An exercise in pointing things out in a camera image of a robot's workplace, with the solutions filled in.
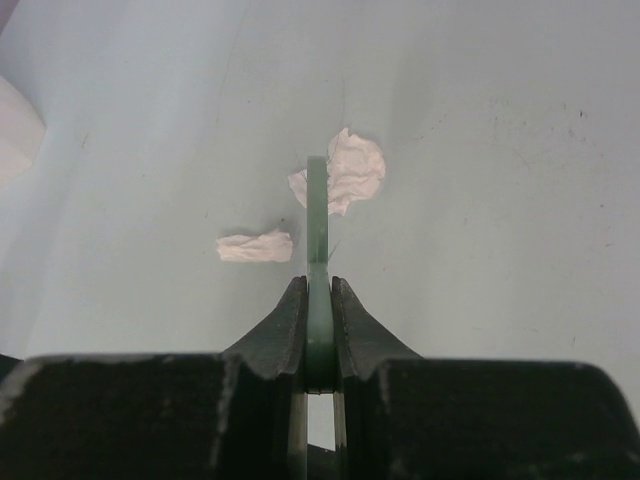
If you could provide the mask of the paper scrap mid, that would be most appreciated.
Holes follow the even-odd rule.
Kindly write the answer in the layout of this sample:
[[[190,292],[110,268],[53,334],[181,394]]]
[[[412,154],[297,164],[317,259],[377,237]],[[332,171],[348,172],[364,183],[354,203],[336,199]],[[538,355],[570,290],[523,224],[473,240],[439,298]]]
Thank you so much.
[[[373,198],[386,176],[381,148],[348,127],[330,140],[320,159],[326,163],[329,215],[345,216],[353,202]]]

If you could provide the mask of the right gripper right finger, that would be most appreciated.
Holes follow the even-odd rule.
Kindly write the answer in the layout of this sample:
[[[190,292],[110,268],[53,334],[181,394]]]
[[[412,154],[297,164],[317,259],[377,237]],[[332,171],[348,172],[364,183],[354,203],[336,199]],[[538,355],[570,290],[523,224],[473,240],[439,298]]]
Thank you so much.
[[[332,281],[342,479],[635,479],[639,430],[582,362],[424,358]]]

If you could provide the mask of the paper scrap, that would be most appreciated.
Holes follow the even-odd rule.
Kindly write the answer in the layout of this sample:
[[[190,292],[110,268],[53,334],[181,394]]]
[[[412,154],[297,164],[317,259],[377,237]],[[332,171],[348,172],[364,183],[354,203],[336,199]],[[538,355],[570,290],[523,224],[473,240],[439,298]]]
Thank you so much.
[[[293,241],[288,232],[273,230],[258,236],[231,235],[216,240],[221,261],[285,263],[291,259]]]

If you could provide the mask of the green hand brush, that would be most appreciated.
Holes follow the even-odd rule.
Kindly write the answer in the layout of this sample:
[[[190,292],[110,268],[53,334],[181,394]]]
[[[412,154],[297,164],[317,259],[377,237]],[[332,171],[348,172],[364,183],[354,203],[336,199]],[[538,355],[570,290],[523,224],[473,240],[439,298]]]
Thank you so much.
[[[324,157],[307,160],[306,389],[314,395],[334,391],[334,325],[328,275],[328,171]]]

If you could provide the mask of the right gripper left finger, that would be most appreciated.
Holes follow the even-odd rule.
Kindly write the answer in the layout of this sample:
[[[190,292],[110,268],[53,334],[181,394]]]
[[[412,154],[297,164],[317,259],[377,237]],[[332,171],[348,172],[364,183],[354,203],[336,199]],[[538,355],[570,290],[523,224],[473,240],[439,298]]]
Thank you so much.
[[[306,281],[221,353],[40,356],[1,384],[5,479],[302,479]]]

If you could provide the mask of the white translucent waste bin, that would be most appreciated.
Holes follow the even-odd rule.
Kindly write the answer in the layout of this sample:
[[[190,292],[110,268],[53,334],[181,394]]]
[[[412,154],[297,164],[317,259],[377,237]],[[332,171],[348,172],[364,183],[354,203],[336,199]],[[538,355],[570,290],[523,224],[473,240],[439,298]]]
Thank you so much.
[[[36,161],[46,127],[31,103],[1,78],[1,187],[30,169]]]

